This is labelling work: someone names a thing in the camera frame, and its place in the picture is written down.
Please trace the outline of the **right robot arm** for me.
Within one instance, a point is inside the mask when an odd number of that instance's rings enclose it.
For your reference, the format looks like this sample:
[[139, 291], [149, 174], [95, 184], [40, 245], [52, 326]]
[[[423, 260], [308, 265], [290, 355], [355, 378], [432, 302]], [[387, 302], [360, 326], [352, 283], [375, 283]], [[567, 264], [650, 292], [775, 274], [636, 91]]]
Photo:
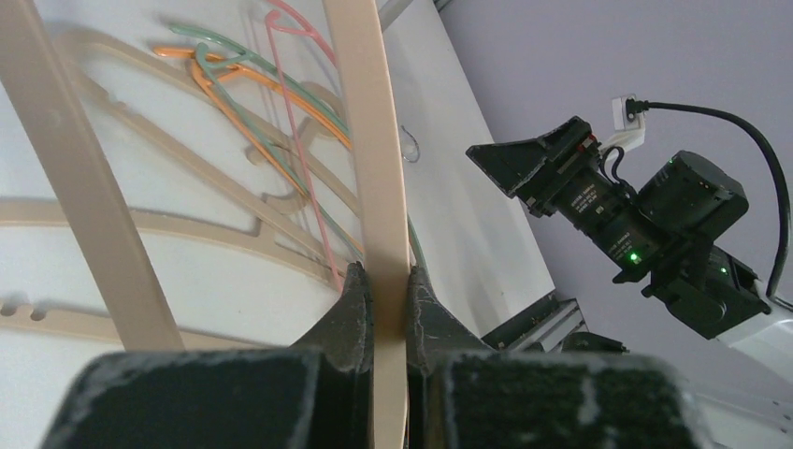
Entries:
[[792, 307], [716, 245], [748, 209], [742, 186], [706, 158], [680, 151], [640, 190], [617, 172], [636, 127], [605, 141], [573, 117], [538, 138], [474, 145], [468, 158], [537, 217], [563, 215], [615, 263], [614, 282], [642, 282], [707, 340], [792, 377]]

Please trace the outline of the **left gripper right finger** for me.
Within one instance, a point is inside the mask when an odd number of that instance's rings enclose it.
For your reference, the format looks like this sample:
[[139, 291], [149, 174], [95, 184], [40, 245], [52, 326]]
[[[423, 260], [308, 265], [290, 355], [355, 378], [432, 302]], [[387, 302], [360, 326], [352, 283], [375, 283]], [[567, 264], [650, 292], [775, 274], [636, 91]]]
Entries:
[[636, 355], [504, 352], [413, 268], [407, 293], [410, 448], [697, 448], [700, 413], [674, 370]]

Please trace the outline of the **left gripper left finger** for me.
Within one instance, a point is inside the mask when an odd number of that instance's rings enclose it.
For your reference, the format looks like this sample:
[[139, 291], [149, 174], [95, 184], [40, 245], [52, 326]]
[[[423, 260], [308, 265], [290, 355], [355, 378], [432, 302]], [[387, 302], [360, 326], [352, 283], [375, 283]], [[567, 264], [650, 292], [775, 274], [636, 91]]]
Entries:
[[118, 352], [69, 388], [46, 448], [367, 448], [372, 370], [367, 274], [276, 349]]

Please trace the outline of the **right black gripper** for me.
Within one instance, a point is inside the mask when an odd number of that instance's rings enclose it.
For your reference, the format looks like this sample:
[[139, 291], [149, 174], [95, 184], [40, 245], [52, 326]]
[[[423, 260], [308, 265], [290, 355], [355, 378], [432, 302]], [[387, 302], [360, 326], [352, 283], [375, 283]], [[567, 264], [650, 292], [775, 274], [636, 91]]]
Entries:
[[599, 171], [599, 149], [590, 123], [574, 116], [537, 138], [473, 145], [466, 157], [530, 214], [561, 214], [622, 273], [647, 273], [663, 235], [628, 189]]

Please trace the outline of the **pink wire hanger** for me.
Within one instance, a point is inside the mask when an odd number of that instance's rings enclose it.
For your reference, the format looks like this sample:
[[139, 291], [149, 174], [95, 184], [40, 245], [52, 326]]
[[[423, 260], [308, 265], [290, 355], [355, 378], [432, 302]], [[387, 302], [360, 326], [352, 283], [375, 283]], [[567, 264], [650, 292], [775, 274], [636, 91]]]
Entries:
[[281, 58], [279, 55], [279, 51], [277, 49], [276, 40], [274, 37], [275, 31], [280, 31], [281, 27], [277, 24], [278, 19], [281, 17], [281, 13], [277, 9], [271, 9], [265, 16], [265, 27], [267, 32], [267, 39], [268, 43], [271, 48], [272, 56], [273, 56], [273, 64], [276, 66], [276, 73], [278, 76], [278, 80], [282, 87], [282, 97], [284, 99], [284, 105], [287, 112], [288, 121], [290, 124], [290, 128], [292, 130], [292, 137], [295, 144], [295, 148], [297, 150], [298, 160], [300, 162], [300, 166], [302, 168], [303, 174], [300, 176], [300, 179], [305, 183], [305, 192], [308, 194], [309, 200], [313, 207], [314, 214], [316, 216], [316, 221], [318, 225], [318, 229], [320, 231], [323, 245], [324, 245], [324, 255], [328, 266], [330, 268], [331, 274], [333, 275], [333, 280], [337, 291], [340, 293], [343, 287], [342, 279], [339, 274], [339, 269], [336, 264], [334, 251], [330, 245], [329, 237], [327, 235], [326, 229], [326, 215], [324, 209], [321, 207], [319, 202], [317, 201], [315, 191], [313, 188], [312, 178], [310, 167], [305, 158], [304, 147], [302, 145], [302, 141], [300, 139], [296, 120], [292, 108], [292, 91], [290, 90], [287, 79], [285, 74], [282, 70], [281, 66]]

